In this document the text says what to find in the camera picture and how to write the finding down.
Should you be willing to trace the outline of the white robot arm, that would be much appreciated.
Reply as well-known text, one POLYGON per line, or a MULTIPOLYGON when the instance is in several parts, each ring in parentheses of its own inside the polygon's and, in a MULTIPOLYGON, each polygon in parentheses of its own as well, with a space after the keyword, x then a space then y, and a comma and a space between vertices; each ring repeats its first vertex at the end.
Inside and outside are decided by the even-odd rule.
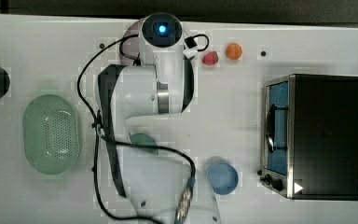
POLYGON ((154 13, 125 33, 133 44, 97 76, 98 137, 105 142, 119 196, 138 224, 221 224, 213 188, 184 152, 135 133, 133 118, 179 115, 194 94, 197 45, 172 14, 154 13))

